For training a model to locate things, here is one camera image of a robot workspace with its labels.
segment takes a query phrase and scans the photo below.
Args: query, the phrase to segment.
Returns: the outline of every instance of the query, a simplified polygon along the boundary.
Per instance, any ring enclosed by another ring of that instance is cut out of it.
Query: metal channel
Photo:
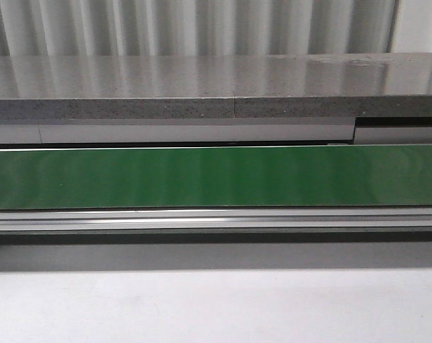
[[[228,232],[432,231],[432,207],[0,212],[0,232],[212,229]]]
[[[355,118],[0,121],[0,144],[349,141]]]

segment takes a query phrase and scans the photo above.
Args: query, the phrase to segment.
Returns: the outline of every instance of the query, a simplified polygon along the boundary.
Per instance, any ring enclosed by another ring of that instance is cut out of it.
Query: white floor
[[[432,342],[432,267],[0,272],[0,342]]]

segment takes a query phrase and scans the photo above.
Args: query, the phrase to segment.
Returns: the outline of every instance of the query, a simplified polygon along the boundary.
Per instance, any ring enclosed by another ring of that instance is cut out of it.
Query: green stripe
[[[432,145],[0,151],[0,209],[432,205]]]

